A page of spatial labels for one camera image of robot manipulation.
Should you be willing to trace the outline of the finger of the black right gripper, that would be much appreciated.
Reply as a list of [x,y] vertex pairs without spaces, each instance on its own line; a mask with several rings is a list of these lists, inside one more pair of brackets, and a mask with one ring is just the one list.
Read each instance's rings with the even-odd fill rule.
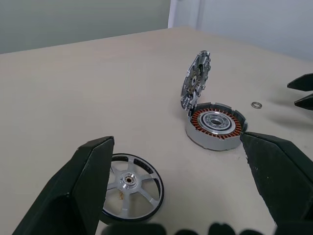
[[287,84],[287,87],[300,91],[313,91],[313,73],[304,74]]
[[313,94],[295,101],[294,105],[299,108],[313,108]]

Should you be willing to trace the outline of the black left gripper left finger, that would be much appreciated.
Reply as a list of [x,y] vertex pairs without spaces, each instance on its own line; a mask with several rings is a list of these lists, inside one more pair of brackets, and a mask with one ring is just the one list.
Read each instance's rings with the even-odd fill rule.
[[12,235],[95,235],[113,147],[112,136],[78,147],[47,182]]

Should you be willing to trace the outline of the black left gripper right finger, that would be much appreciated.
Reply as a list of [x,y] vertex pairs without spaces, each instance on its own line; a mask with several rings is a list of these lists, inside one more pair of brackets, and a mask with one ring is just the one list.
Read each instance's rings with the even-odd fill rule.
[[313,161],[276,136],[243,132],[257,190],[276,224],[274,235],[313,235]]

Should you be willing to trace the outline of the silver stator housing copper windings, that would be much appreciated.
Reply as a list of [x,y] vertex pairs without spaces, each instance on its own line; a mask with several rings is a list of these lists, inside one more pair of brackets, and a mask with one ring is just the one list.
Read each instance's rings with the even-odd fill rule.
[[201,103],[190,111],[187,136],[204,149],[224,151],[240,146],[240,135],[248,127],[239,111],[221,103]]

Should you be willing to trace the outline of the silver spoked rotor black rim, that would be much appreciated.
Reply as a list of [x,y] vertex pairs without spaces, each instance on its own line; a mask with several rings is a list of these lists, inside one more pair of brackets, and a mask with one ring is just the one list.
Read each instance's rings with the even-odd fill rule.
[[[165,188],[158,171],[145,159],[128,153],[115,153],[112,162],[126,162],[128,168],[119,170],[111,165],[115,180],[107,186],[107,192],[117,189],[123,195],[121,212],[115,214],[103,208],[100,221],[110,225],[116,223],[148,222],[159,211],[164,201]],[[158,190],[158,199],[154,199],[143,187],[146,181],[153,181]],[[130,216],[131,195],[141,194],[153,207],[148,213],[141,216]]]

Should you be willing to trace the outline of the small grey metal part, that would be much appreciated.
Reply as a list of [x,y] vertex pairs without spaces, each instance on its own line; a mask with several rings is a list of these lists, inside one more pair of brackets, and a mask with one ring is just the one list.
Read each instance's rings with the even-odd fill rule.
[[198,53],[187,70],[180,94],[180,103],[183,110],[190,111],[196,107],[198,98],[205,89],[211,71],[210,52],[203,50]]

